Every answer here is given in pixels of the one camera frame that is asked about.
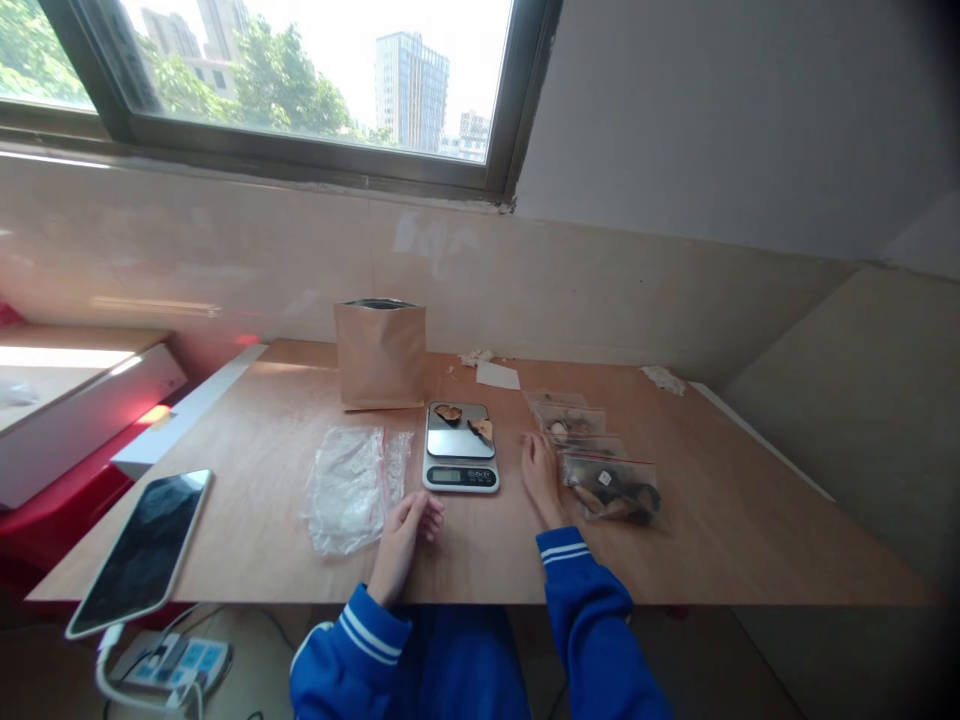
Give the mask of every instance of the digital kitchen scale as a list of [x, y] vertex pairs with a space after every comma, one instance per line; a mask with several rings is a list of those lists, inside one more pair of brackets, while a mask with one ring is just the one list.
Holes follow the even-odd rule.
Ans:
[[[438, 405], [460, 408], [451, 425], [435, 412]], [[468, 420], [489, 418], [483, 405], [437, 401], [427, 408], [423, 441], [423, 484], [436, 492], [493, 493], [500, 488], [497, 449], [474, 434]]]

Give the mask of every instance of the blue pants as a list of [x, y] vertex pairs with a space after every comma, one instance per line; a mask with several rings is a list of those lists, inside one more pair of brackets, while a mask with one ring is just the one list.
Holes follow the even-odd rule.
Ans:
[[397, 664], [386, 717], [530, 719], [513, 631], [497, 605], [399, 608], [413, 632]]

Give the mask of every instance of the phone screen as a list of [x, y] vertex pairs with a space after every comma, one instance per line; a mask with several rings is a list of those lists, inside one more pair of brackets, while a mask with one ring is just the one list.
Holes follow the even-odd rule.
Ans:
[[149, 483], [68, 635], [112, 625], [165, 600], [210, 477], [202, 470]]

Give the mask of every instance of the blue sleeve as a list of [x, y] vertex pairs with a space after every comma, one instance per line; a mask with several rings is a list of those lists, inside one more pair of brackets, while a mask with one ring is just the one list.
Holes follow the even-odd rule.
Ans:
[[570, 681], [574, 718], [661, 720], [673, 713], [627, 618], [633, 601], [598, 565], [575, 527], [537, 536], [547, 571], [547, 610]]
[[337, 622], [315, 627], [293, 657], [290, 700], [297, 719], [382, 718], [410, 629], [358, 586]]

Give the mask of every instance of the charging cable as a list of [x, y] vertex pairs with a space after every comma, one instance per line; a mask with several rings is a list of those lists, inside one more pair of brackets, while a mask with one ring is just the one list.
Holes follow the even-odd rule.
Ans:
[[[158, 703], [152, 703], [147, 700], [141, 700], [140, 698], [135, 698], [130, 695], [126, 695], [113, 685], [110, 684], [110, 681], [107, 679], [107, 659], [110, 657], [110, 651], [113, 649], [113, 646], [117, 644], [120, 640], [120, 635], [123, 633], [123, 623], [118, 623], [117, 625], [111, 625], [107, 628], [106, 632], [103, 633], [103, 637], [100, 640], [100, 645], [97, 648], [97, 669], [96, 669], [96, 680], [97, 688], [103, 693], [104, 697], [112, 700], [115, 703], [121, 705], [126, 705], [128, 707], [138, 708], [139, 710], [147, 710], [148, 712], [155, 712], [160, 714], [166, 714], [170, 711], [170, 706], [160, 705]], [[191, 684], [190, 688], [187, 688], [189, 692], [190, 689], [196, 690], [197, 695], [197, 720], [203, 720], [203, 688], [199, 683], [194, 682]], [[177, 702], [176, 705], [179, 705], [182, 702], [182, 697], [180, 702]]]

